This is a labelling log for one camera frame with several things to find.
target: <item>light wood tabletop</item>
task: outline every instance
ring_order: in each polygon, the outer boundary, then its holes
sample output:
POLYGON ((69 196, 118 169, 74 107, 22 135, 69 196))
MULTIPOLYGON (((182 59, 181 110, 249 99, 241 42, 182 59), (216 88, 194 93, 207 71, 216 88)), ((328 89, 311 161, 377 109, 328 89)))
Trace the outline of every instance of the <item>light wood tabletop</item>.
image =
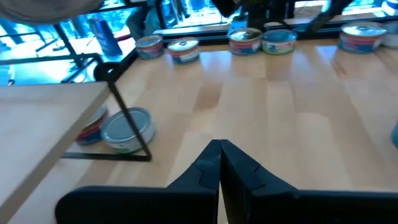
POLYGON ((105 83, 0 87, 0 223, 6 223, 109 95, 105 83))
MULTIPOLYGON (((356 55, 336 44, 300 41, 292 54, 247 57, 207 46, 189 65, 174 65, 170 55, 137 60, 117 86, 128 106, 152 114, 153 161, 61 159, 11 223, 54 223, 57 200, 85 185, 165 187, 211 139, 229 139, 299 189, 398 191, 390 139, 398 51, 356 55)), ((119 111, 112 98, 107 105, 119 111)), ((111 151, 103 142, 69 150, 111 151)), ((226 223, 222 199, 219 223, 226 223)))

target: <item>can lid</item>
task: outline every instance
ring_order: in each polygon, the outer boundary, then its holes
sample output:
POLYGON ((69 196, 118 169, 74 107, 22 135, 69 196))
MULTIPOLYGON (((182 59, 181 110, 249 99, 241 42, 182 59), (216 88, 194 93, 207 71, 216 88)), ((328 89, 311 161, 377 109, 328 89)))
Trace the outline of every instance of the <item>can lid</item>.
POLYGON ((172 51, 184 51, 192 49, 198 44, 199 40, 196 37, 183 37, 171 42, 167 48, 172 51))
POLYGON ((384 24, 388 34, 398 35, 398 21, 391 21, 384 24))
POLYGON ((376 37, 387 32, 377 22, 350 22, 341 28, 344 33, 361 37, 376 37))
MULTIPOLYGON (((151 123, 150 114, 144 108, 129 108, 140 133, 143 133, 151 123)), ((117 112, 101 128, 101 137, 107 142, 126 142, 136 138, 136 135, 127 123, 122 111, 117 112)))
POLYGON ((242 28, 237 29, 229 35, 231 40, 235 41, 249 41, 258 38, 261 36, 261 31, 255 28, 242 28))
POLYGON ((102 105, 95 113, 94 115, 90 118, 90 120, 87 122, 86 127, 92 125, 94 122, 99 120, 102 115, 104 115, 106 112, 106 106, 102 105))
POLYGON ((162 41, 162 37, 160 35, 149 35, 143 38, 140 38, 136 42, 137 47, 151 47, 155 44, 158 44, 162 41))
POLYGON ((297 39, 297 34, 288 29, 277 29, 265 32, 262 36, 263 40, 269 42, 290 42, 297 39))

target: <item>tuna can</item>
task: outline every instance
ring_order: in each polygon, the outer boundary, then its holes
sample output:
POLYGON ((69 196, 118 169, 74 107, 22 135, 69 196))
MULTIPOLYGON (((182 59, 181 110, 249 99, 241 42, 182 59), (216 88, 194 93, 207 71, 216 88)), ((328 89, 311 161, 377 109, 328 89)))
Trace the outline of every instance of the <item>tuna can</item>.
POLYGON ((386 32, 377 22, 350 22, 341 28, 338 46, 347 52, 369 54, 380 46, 386 32))
POLYGON ((261 46, 261 31, 255 28, 237 29, 229 35, 231 52, 236 55, 252 55, 261 46))
POLYGON ((383 37, 382 44, 392 49, 398 49, 398 21, 391 21, 384 24, 387 33, 383 37))
POLYGON ((291 30, 271 30, 262 35, 262 49, 271 55, 288 54, 294 50, 296 39, 297 34, 291 30))
MULTIPOLYGON (((142 138, 149 143, 155 135, 155 126, 149 112, 144 108, 129 108, 128 111, 142 138)), ((137 136, 131 130, 122 111, 108 118, 101 128, 101 137, 117 154, 130 154, 141 149, 137 136)))
POLYGON ((96 113, 91 117, 90 121, 86 124, 85 128, 77 136, 76 142, 79 145, 87 146, 94 144, 101 138, 101 125, 105 122, 108 116, 108 110, 105 105, 102 105, 96 113))
POLYGON ((138 56, 144 60, 151 60, 163 55, 163 38, 160 35, 149 35, 136 42, 138 56))
POLYGON ((195 37, 179 38, 169 44, 167 49, 176 65, 185 65, 199 59, 199 40, 195 37))

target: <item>wooden table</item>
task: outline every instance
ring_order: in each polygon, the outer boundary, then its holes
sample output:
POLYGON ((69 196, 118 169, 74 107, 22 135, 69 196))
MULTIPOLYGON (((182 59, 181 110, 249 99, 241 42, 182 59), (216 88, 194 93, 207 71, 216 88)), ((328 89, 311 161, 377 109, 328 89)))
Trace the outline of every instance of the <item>wooden table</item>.
POLYGON ((108 95, 105 83, 0 88, 0 223, 13 216, 108 95))
MULTIPOLYGON (((283 56, 239 57, 226 45, 201 51, 184 66, 169 55, 138 60, 117 82, 128 106, 152 114, 152 162, 61 159, 11 223, 54 223, 57 200, 84 185, 165 187, 211 139, 229 139, 299 189, 398 190, 390 140, 398 51, 349 54, 336 40, 300 41, 283 56)), ((103 143, 69 150, 110 151, 103 143)), ((222 200, 219 215, 226 223, 222 200)))

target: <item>wooden surface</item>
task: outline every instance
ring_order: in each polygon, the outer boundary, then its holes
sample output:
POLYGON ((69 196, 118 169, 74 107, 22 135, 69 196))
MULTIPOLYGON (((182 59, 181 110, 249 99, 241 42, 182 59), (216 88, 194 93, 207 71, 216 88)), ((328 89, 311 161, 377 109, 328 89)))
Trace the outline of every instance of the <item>wooden surface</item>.
MULTIPOLYGON (((57 200, 85 185, 165 187, 211 139, 229 139, 299 189, 397 191, 398 51, 356 55, 335 45, 308 40, 292 54, 248 57, 208 46, 190 65, 169 55, 134 62, 118 87, 128 106, 152 114, 154 160, 61 159, 11 223, 54 223, 57 200)), ((69 150, 110 151, 103 143, 69 150)), ((226 223, 222 199, 219 215, 226 223)))
MULTIPOLYGON (((364 13, 364 14, 355 14, 355 15, 345 15, 345 16, 335 16, 332 21, 350 21, 353 19, 367 19, 367 18, 375 18, 380 17, 380 14, 377 13, 364 13)), ((294 24, 306 24, 309 23, 312 18, 298 18, 298 19, 285 19, 285 22, 291 25, 294 24)), ((269 26, 279 26, 278 22, 269 22, 267 23, 269 26)), ((184 28, 175 28, 175 29, 164 29, 164 30, 156 30, 154 34, 166 35, 166 34, 182 34, 187 32, 206 32, 213 30, 228 30, 230 24, 223 25, 213 25, 213 26, 197 26, 197 27, 184 27, 184 28)))
POLYGON ((107 97, 105 83, 0 88, 0 223, 13 216, 107 97))

